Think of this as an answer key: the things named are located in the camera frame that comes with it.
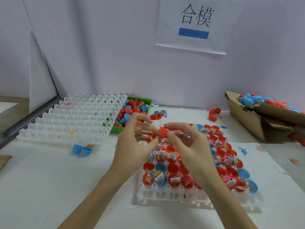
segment right hand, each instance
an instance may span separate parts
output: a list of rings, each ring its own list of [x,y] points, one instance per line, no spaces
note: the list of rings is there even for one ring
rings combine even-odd
[[[184,134],[167,133],[178,150],[183,165],[202,188],[205,188],[209,180],[219,177],[206,135],[187,123],[167,123],[164,127],[170,130],[183,130],[190,135],[191,138]]]

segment fingernail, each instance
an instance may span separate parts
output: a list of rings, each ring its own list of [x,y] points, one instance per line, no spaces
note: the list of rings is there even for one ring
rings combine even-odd
[[[173,137],[173,132],[172,131],[167,132],[167,136],[169,139],[171,139]]]

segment hand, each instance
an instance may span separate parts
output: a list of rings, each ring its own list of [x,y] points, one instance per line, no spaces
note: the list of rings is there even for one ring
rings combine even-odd
[[[207,136],[187,123],[167,123],[164,127],[170,130],[183,130],[190,135],[191,138],[183,134],[167,133],[168,138],[178,150],[183,165],[195,181],[204,188],[207,179],[218,176]]]
[[[146,123],[137,124],[138,120],[144,120]],[[143,163],[149,154],[158,146],[160,137],[150,140],[141,134],[151,134],[155,132],[160,134],[159,130],[150,125],[152,120],[145,114],[133,113],[126,128],[118,136],[116,150],[110,171],[115,172],[123,181],[130,178]],[[147,145],[140,145],[140,140],[150,141]]]

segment forearm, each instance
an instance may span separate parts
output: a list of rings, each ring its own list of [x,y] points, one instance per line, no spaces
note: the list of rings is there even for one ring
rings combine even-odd
[[[236,196],[227,188],[217,173],[215,177],[205,180],[207,180],[204,184],[205,192],[225,229],[257,229]]]
[[[93,229],[123,183],[115,173],[108,171],[58,229]]]

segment white paper sheet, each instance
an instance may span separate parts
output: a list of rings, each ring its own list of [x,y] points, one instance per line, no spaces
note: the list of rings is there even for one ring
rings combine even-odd
[[[247,0],[161,0],[157,46],[226,54]]]

